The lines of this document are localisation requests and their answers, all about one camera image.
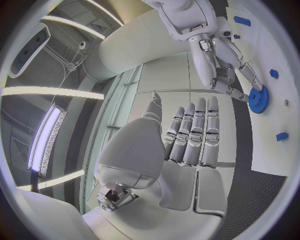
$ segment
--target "blue block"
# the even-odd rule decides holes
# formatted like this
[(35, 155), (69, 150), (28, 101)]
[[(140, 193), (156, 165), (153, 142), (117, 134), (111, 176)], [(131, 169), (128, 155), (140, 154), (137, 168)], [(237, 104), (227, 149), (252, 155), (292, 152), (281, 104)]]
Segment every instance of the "blue block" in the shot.
[(251, 21), (249, 19), (242, 18), (242, 17), (239, 17), (239, 16), (234, 16), (233, 19), (238, 24), (244, 24), (244, 25), (247, 25), (247, 26), (251, 26)]
[(289, 134), (286, 132), (282, 132), (276, 135), (277, 142), (287, 140), (289, 138)]
[(271, 75), (273, 78), (276, 78), (276, 79), (279, 78), (279, 73), (278, 73), (278, 71), (276, 71), (276, 70), (274, 70), (274, 69), (271, 69), (270, 75)]

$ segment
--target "air vent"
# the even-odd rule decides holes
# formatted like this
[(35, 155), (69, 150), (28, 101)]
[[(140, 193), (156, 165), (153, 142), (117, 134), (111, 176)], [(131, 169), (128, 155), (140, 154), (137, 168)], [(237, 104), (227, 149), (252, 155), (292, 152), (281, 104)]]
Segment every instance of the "air vent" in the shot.
[(12, 137), (10, 145), (11, 164), (13, 167), (27, 171), (29, 145)]
[(100, 31), (101, 34), (104, 34), (108, 29), (110, 29), (110, 27), (102, 19), (94, 21), (92, 24)]

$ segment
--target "blue gear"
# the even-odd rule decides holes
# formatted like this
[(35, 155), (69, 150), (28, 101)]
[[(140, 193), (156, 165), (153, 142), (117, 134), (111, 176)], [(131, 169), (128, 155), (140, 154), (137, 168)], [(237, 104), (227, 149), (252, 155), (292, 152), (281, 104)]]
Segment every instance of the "blue gear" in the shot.
[(249, 107), (252, 112), (262, 114), (268, 107), (270, 102), (269, 90), (265, 85), (262, 85), (262, 90), (257, 91), (252, 88), (249, 95)]

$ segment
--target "robotic finger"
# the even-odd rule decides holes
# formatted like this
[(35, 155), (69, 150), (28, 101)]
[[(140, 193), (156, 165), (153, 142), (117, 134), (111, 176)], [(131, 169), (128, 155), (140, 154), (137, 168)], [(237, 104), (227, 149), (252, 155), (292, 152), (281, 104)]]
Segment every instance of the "robotic finger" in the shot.
[(204, 134), (205, 114), (206, 101), (203, 97), (200, 97), (196, 104), (187, 147), (183, 157), (183, 162), (187, 165), (197, 166), (198, 164)]
[(207, 109), (206, 136), (201, 166), (215, 169), (218, 162), (220, 137), (219, 104), (215, 96), (209, 98)]
[(169, 156), (169, 159), (174, 162), (181, 163), (183, 161), (184, 154), (187, 148), (189, 134), (193, 124), (194, 112), (195, 105), (190, 102), (186, 106), (180, 129), (177, 133), (174, 146)]
[(166, 132), (162, 142), (164, 145), (164, 159), (168, 160), (171, 150), (173, 148), (175, 139), (176, 139), (176, 135), (179, 131), (180, 125), (182, 123), (183, 117), (185, 114), (185, 109), (181, 106), (177, 109), (173, 119), (172, 119), (172, 123), (168, 129), (168, 131)]

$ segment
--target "security camera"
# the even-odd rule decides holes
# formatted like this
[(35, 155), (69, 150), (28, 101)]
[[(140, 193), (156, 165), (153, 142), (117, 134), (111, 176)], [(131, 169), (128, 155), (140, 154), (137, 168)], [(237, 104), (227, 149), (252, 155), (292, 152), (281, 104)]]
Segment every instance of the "security camera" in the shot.
[(85, 48), (86, 48), (86, 42), (85, 42), (85, 41), (82, 41), (81, 43), (79, 43), (78, 48), (79, 48), (80, 50), (85, 49)]

